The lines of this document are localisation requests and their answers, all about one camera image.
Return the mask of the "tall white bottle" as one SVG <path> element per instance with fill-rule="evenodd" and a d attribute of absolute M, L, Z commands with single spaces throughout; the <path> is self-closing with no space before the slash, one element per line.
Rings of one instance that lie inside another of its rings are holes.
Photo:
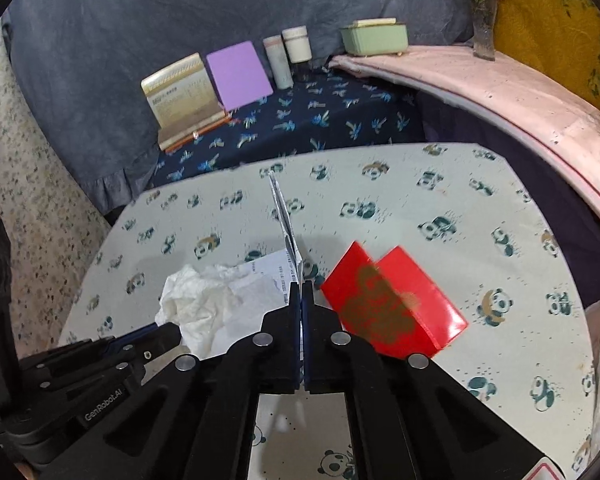
<path fill-rule="evenodd" d="M 290 89 L 294 86 L 286 49 L 281 36 L 264 38 L 262 44 L 270 63 L 272 75 L 279 90 Z"/>

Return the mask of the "gold desk calendar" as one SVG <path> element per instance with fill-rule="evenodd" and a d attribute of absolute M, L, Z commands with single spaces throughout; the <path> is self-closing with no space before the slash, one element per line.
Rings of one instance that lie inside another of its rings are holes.
<path fill-rule="evenodd" d="M 163 152 L 177 150 L 230 120 L 198 53 L 144 78 L 140 88 L 158 122 L 158 147 Z"/>

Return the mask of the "mint green tissue box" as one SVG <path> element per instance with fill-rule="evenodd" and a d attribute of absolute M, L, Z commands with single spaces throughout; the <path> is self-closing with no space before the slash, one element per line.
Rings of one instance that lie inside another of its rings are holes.
<path fill-rule="evenodd" d="M 366 18 L 341 27 L 344 50 L 355 56 L 401 54 L 408 48 L 407 29 L 396 18 Z"/>

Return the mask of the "white jar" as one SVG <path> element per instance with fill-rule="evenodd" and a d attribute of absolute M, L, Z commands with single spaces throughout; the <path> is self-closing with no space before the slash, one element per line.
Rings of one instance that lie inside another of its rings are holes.
<path fill-rule="evenodd" d="M 285 48 L 292 64 L 301 64 L 312 60 L 312 50 L 306 26 L 297 26 L 282 31 Z"/>

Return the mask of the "navy floral cloth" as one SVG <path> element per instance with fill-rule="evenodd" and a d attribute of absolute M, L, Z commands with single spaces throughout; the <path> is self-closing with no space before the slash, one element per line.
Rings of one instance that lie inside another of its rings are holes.
<path fill-rule="evenodd" d="M 267 159 L 423 140 L 415 90 L 342 70 L 319 70 L 307 81 L 235 110 L 225 124 L 162 154 L 148 186 Z"/>

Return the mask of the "red gold envelope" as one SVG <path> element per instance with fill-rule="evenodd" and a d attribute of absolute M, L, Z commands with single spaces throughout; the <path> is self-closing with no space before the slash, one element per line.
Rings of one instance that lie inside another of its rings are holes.
<path fill-rule="evenodd" d="M 321 292 L 347 332 L 385 356 L 432 358 L 468 327 L 460 310 L 400 246 L 373 260 L 354 242 Z"/>

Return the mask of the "white paper leaflet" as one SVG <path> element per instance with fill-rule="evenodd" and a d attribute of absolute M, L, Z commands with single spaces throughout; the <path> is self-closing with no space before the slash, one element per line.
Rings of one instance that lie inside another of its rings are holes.
<path fill-rule="evenodd" d="M 290 213 L 286 205 L 285 196 L 274 174 L 270 172 L 266 177 L 268 178 L 268 184 L 271 188 L 277 221 L 282 229 L 286 252 L 290 262 L 294 266 L 294 275 L 296 276 L 299 286 L 299 294 L 303 295 L 303 259 L 298 242 L 294 236 L 294 228 L 292 227 L 290 220 Z"/>

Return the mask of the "purple notebook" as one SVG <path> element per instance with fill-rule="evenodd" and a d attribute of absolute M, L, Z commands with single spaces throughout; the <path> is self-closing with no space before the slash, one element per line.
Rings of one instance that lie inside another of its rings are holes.
<path fill-rule="evenodd" d="M 273 93 L 251 41 L 211 52 L 207 63 L 220 101 L 227 110 L 237 110 Z"/>

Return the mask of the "yellow draped cloth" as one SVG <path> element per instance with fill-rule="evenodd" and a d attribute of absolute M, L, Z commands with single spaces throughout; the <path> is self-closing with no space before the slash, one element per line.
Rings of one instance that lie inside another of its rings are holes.
<path fill-rule="evenodd" d="M 594 105 L 586 88 L 585 45 L 596 32 L 579 12 L 568 18 L 559 0 L 504 0 L 498 4 L 494 44 Z"/>

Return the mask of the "white tissue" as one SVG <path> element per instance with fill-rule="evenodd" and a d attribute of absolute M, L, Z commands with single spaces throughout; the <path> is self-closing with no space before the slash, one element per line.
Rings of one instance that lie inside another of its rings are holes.
<path fill-rule="evenodd" d="M 184 346 L 203 360 L 257 333 L 264 315 L 284 304 L 269 276 L 232 266 L 200 272 L 184 266 L 166 278 L 155 322 L 178 326 Z"/>

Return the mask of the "blue grey draped cloth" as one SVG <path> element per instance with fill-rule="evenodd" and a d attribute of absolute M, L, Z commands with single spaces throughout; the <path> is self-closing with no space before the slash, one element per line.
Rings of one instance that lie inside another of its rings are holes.
<path fill-rule="evenodd" d="M 397 18 L 412 44 L 469 39 L 466 0 L 12 0 L 2 32 L 20 90 L 48 142 L 93 205 L 143 191 L 158 157 L 140 83 L 160 68 L 294 26 L 314 60 L 341 51 L 359 18 Z"/>

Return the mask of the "pink shelf cloth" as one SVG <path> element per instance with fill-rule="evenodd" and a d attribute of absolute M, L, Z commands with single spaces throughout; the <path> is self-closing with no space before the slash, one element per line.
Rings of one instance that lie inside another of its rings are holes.
<path fill-rule="evenodd" d="M 490 122 L 547 162 L 600 218 L 600 110 L 537 70 L 501 53 L 482 60 L 463 46 L 336 55 L 328 66 L 413 87 Z"/>

